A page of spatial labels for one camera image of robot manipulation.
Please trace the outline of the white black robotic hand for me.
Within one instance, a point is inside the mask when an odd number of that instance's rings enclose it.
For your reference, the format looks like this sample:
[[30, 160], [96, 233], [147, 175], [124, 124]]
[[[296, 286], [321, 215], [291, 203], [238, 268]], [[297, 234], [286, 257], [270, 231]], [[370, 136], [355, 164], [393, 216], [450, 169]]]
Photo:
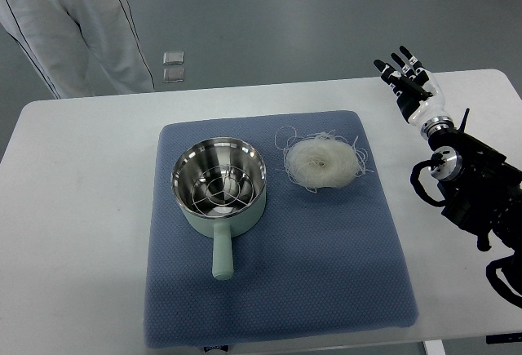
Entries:
[[444, 96], [433, 74], [406, 47], [391, 54], [394, 68], [382, 60], [374, 60], [380, 78], [391, 88], [396, 104], [408, 124], [421, 126], [426, 120], [448, 114], [443, 110]]

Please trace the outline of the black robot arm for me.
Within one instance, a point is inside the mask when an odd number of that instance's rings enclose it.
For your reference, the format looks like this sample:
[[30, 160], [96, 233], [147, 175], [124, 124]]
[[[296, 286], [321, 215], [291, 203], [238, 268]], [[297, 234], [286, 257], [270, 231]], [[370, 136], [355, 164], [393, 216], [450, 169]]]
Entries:
[[513, 250], [490, 262], [485, 275], [503, 299], [521, 306], [521, 171], [447, 116], [425, 122], [421, 133], [433, 154], [413, 167], [414, 191], [461, 230], [475, 235], [479, 251], [490, 250], [491, 234]]

